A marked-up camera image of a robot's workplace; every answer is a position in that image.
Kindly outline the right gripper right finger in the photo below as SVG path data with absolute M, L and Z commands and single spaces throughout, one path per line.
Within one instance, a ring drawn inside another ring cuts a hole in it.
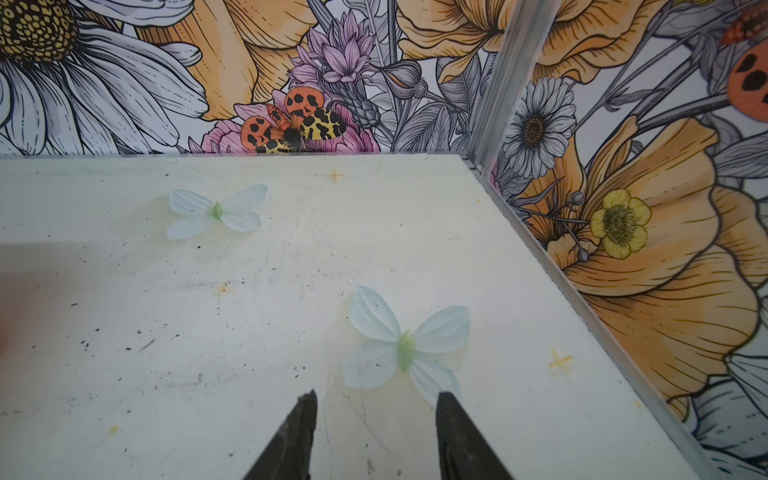
M 513 480 L 453 393 L 439 393 L 435 423 L 443 480 Z

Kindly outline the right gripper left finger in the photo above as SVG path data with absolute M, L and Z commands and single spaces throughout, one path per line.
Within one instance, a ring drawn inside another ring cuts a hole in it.
M 300 396 L 244 480 L 308 480 L 316 430 L 314 390 Z

